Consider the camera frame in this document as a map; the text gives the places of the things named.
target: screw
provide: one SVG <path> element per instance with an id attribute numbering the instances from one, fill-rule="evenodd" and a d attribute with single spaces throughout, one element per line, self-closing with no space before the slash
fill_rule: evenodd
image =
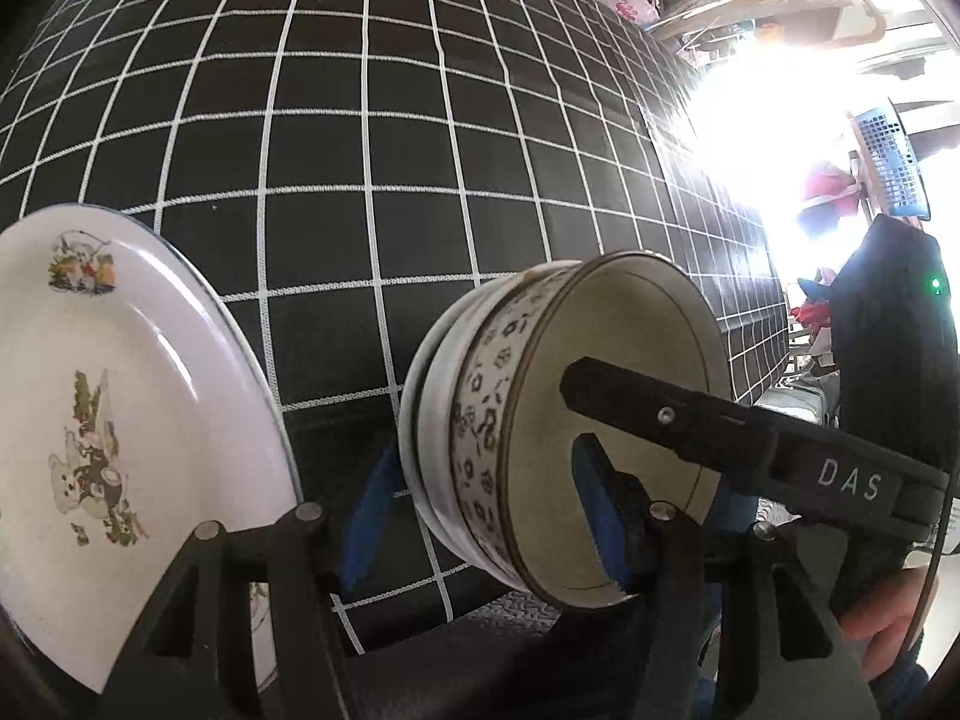
<path id="1" fill-rule="evenodd" d="M 213 519 L 208 519 L 206 522 L 200 522 L 200 525 L 193 529 L 193 535 L 196 536 L 200 541 L 210 541 L 211 538 L 216 538 L 219 532 L 220 524 Z"/>
<path id="2" fill-rule="evenodd" d="M 313 522 L 323 516 L 323 507 L 319 503 L 307 501 L 296 507 L 296 519 L 300 522 Z"/>
<path id="3" fill-rule="evenodd" d="M 677 516 L 677 507 L 667 501 L 654 501 L 650 504 L 650 517 L 660 522 L 669 522 Z"/>
<path id="4" fill-rule="evenodd" d="M 776 538 L 776 526 L 769 522 L 755 522 L 754 536 L 761 541 L 774 541 Z"/>

